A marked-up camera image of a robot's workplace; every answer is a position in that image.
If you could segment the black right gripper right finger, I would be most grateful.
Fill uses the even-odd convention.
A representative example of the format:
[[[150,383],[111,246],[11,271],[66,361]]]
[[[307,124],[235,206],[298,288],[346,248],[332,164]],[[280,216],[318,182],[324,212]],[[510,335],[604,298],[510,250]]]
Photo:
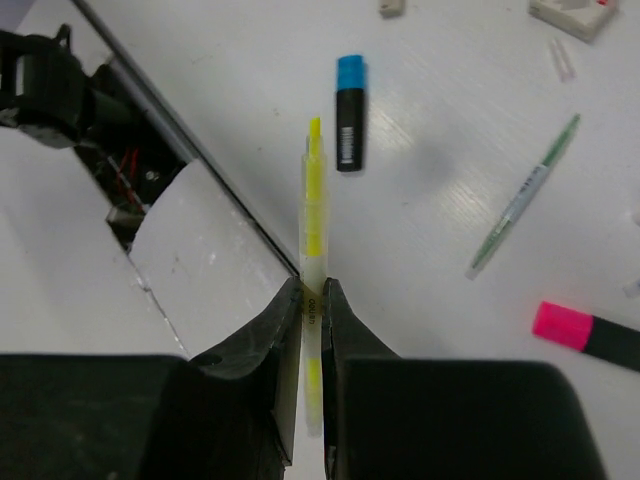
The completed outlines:
[[[330,479],[602,479],[579,398],[538,361],[406,359],[323,289]]]

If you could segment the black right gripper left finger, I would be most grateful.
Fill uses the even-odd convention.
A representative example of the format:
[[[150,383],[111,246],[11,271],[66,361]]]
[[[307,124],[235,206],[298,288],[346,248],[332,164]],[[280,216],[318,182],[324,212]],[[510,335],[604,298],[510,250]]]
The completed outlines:
[[[192,359],[5,354],[5,479],[280,479],[295,433],[302,287]]]

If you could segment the yellow highlighter pen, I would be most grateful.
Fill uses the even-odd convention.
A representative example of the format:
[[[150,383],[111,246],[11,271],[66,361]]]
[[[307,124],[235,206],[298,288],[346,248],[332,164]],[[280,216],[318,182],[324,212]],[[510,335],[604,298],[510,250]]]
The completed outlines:
[[[326,162],[321,119],[315,117],[310,120],[302,156],[299,215],[303,390],[307,432],[312,438],[323,431],[321,331],[328,252]]]

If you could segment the green pen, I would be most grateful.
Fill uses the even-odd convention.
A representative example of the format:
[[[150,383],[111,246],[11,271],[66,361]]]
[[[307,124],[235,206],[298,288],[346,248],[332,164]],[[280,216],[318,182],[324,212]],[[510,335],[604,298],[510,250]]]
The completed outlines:
[[[466,272],[466,277],[469,280],[475,279],[483,271],[499,246],[507,238],[513,226],[546,181],[554,165],[563,156],[580,122],[581,115],[574,114],[549,146],[541,161],[529,173],[471,260]]]

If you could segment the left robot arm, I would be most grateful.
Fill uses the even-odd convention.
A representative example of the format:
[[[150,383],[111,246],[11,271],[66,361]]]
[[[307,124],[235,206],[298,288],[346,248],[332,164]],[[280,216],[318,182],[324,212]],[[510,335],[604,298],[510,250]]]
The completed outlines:
[[[1,32],[1,126],[54,149],[116,150],[139,119],[95,88],[71,38],[68,24],[53,37]]]

